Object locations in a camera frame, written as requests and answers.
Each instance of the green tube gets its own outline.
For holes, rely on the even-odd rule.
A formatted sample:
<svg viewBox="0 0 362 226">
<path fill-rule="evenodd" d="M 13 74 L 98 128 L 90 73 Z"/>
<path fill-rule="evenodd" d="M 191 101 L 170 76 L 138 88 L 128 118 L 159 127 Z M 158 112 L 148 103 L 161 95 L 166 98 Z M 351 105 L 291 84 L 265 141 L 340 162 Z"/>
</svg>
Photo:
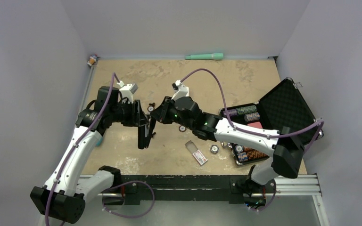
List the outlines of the green tube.
<svg viewBox="0 0 362 226">
<path fill-rule="evenodd" d="M 185 56 L 186 60 L 222 60 L 223 58 L 224 58 L 223 53 L 197 54 L 197 55 Z"/>
</svg>

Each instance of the table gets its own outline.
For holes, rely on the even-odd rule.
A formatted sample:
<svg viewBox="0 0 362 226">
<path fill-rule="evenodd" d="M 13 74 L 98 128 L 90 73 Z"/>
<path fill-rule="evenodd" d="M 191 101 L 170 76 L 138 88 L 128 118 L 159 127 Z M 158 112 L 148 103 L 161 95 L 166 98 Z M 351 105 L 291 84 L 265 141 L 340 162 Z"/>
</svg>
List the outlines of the table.
<svg viewBox="0 0 362 226">
<path fill-rule="evenodd" d="M 207 68 L 218 77 L 227 106 L 255 102 L 280 82 L 273 60 L 100 60 L 94 68 L 85 103 L 96 99 L 98 89 L 109 86 L 111 75 L 116 72 L 124 83 L 137 83 L 139 88 L 134 98 L 141 100 L 147 113 L 149 103 L 160 105 L 164 96 L 173 95 L 171 84 L 197 68 Z M 209 73 L 197 72 L 184 84 L 203 111 L 217 114 L 223 108 L 220 90 Z M 237 166 L 231 150 L 223 149 L 219 142 L 200 140 L 190 130 L 179 132 L 178 127 L 178 124 L 157 123 L 149 148 L 140 150 L 137 128 L 114 123 L 106 131 L 102 144 L 92 151 L 82 174 L 93 175 L 103 165 L 116 167 L 123 175 L 243 175 L 249 172 L 252 164 Z M 185 148 L 189 140 L 208 158 L 203 166 Z M 220 147 L 218 154 L 210 153 L 213 144 Z M 303 161 L 299 174 L 306 174 Z"/>
</svg>

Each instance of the black case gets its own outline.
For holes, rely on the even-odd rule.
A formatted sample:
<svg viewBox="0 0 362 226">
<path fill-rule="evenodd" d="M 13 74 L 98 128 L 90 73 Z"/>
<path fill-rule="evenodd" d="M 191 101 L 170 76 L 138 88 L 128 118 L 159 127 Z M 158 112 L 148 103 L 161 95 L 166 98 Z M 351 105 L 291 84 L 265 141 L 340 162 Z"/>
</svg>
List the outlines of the black case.
<svg viewBox="0 0 362 226">
<path fill-rule="evenodd" d="M 240 107 L 256 105 L 257 112 L 260 114 L 260 120 L 263 129 L 277 129 L 282 130 L 282 127 L 287 126 L 293 130 L 300 130 L 310 126 L 315 122 L 316 118 L 304 100 L 302 94 L 299 92 L 298 86 L 291 78 L 282 80 L 276 87 L 262 97 L 258 102 L 227 107 L 227 109 L 236 109 Z M 219 114 L 222 116 L 224 108 L 220 109 Z M 231 117 L 231 120 L 240 124 L 248 124 L 243 115 Z M 318 127 L 315 127 L 305 133 L 298 135 L 303 144 L 308 144 Z M 317 136 L 317 139 L 323 137 L 323 131 Z M 258 161 L 247 160 L 239 162 L 234 150 L 235 159 L 238 165 L 248 164 Z"/>
</svg>

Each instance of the gray floor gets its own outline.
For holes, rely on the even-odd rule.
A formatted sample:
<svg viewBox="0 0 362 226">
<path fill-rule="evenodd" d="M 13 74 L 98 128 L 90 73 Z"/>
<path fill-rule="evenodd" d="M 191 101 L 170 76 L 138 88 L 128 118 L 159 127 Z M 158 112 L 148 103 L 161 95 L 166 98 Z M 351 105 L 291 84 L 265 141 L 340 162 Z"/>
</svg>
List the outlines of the gray floor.
<svg viewBox="0 0 362 226">
<path fill-rule="evenodd" d="M 123 214 L 144 212 L 150 202 L 140 206 L 121 206 Z M 101 199 L 88 203 L 75 226 L 319 226 L 311 196 L 276 197 L 266 210 L 249 212 L 243 204 L 229 205 L 227 202 L 156 202 L 152 211 L 137 219 L 125 219 L 102 211 Z"/>
</svg>

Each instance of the wooden tabletop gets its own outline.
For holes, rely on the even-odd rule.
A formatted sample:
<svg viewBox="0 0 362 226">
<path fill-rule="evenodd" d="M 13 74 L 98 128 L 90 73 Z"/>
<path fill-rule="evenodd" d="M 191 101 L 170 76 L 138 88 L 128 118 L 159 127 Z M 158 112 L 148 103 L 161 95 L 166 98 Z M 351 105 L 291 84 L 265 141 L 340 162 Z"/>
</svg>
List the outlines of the wooden tabletop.
<svg viewBox="0 0 362 226">
<path fill-rule="evenodd" d="M 259 100 L 280 82 L 273 60 L 100 60 L 89 87 L 86 103 L 96 99 L 101 86 L 109 86 L 113 72 L 124 83 L 137 83 L 135 99 L 141 100 L 147 113 L 149 103 L 160 105 L 165 96 L 174 94 L 172 83 L 182 79 L 197 68 L 211 70 L 220 80 L 227 106 L 252 103 Z M 204 112 L 217 114 L 223 108 L 221 94 L 214 78 L 207 72 L 197 72 L 184 85 L 190 96 Z M 137 147 L 137 128 L 114 123 L 105 133 L 102 144 L 96 147 L 82 171 L 95 174 L 103 165 L 116 167 L 124 175 L 238 175 L 247 174 L 251 165 L 237 166 L 231 150 L 221 148 L 219 142 L 198 139 L 187 130 L 178 131 L 178 124 L 156 124 L 155 137 L 149 148 Z M 208 162 L 200 166 L 185 143 L 192 140 Z M 210 146 L 217 144 L 217 154 L 210 153 Z M 302 162 L 299 171 L 306 174 Z"/>
</svg>

